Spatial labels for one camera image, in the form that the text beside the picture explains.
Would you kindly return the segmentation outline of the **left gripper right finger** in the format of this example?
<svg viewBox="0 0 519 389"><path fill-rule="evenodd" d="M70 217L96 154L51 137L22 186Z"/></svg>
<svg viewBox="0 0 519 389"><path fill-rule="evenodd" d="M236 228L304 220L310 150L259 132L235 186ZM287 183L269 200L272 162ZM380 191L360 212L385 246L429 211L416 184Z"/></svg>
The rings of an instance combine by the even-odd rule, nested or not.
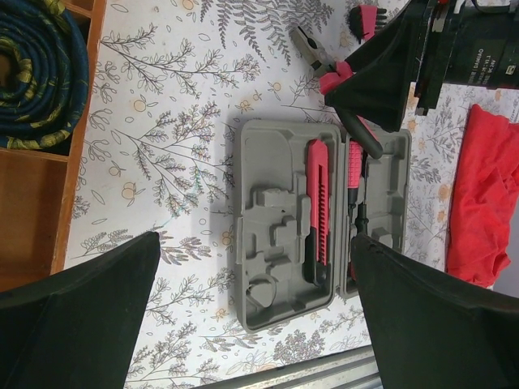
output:
<svg viewBox="0 0 519 389"><path fill-rule="evenodd" d="M359 234L351 259L385 388L516 388L518 300Z"/></svg>

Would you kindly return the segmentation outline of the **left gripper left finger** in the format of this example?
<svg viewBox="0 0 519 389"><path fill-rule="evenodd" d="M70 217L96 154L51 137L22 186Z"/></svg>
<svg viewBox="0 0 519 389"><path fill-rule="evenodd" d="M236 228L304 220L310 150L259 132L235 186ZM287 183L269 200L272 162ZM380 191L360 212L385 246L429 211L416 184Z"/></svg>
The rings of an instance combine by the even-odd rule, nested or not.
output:
<svg viewBox="0 0 519 389"><path fill-rule="evenodd" d="M123 387L160 261L146 232L1 294L3 388Z"/></svg>

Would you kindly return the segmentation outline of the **pink black long screwdriver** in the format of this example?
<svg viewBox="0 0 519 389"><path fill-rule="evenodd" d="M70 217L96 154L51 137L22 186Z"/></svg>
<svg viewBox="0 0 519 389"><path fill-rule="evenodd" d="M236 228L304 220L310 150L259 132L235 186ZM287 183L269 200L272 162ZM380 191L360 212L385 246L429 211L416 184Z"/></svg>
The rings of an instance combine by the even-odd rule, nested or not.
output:
<svg viewBox="0 0 519 389"><path fill-rule="evenodd" d="M353 210L358 200L358 188L362 172L362 154L362 147L357 142L351 140L347 177L348 217L350 220L352 220Z"/></svg>

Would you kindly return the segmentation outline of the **pink black utility knife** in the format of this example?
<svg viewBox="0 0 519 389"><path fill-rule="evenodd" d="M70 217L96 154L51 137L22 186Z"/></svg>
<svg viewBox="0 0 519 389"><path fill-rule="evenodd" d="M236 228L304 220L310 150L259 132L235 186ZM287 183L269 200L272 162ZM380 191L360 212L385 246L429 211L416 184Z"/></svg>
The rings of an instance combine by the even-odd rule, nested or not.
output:
<svg viewBox="0 0 519 389"><path fill-rule="evenodd" d="M329 178L328 147L313 139L307 145L307 196L310 199L310 233L305 240L304 276L316 286L328 277Z"/></svg>

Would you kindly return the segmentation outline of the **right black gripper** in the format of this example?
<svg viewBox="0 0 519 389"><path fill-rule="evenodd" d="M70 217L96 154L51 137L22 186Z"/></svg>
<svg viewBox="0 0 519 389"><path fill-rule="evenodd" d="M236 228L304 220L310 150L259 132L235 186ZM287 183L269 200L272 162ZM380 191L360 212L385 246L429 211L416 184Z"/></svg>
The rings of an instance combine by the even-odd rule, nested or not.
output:
<svg viewBox="0 0 519 389"><path fill-rule="evenodd" d="M409 1L405 16L345 61L354 74L325 95L325 104L399 131L411 80L419 115L437 106L446 83L518 89L518 2Z"/></svg>

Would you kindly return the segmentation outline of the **pink black pliers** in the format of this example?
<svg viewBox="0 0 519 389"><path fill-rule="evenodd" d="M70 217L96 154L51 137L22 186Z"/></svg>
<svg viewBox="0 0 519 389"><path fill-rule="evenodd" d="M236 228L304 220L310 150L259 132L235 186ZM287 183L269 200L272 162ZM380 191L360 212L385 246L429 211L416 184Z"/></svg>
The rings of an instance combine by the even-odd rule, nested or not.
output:
<svg viewBox="0 0 519 389"><path fill-rule="evenodd" d="M320 93L323 96L328 96L337 90L353 75L350 65L346 61L336 62L325 48L310 34L304 32L300 26L290 32L290 39L319 79ZM369 126L360 117L346 109L339 108L335 103L332 103L331 107L335 109L350 138L357 142L369 156L378 160L383 155L383 148Z"/></svg>

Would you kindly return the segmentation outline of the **grey plastic tool case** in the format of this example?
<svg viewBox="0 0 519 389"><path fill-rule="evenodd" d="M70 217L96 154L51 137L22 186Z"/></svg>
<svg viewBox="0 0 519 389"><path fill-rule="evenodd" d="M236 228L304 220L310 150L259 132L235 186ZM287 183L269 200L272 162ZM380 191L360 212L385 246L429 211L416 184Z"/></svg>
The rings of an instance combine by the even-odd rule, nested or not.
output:
<svg viewBox="0 0 519 389"><path fill-rule="evenodd" d="M411 137L375 127L379 159L350 155L350 137L324 123L251 120L234 142L236 311L250 333L357 292L355 218L394 250L405 241Z"/></svg>

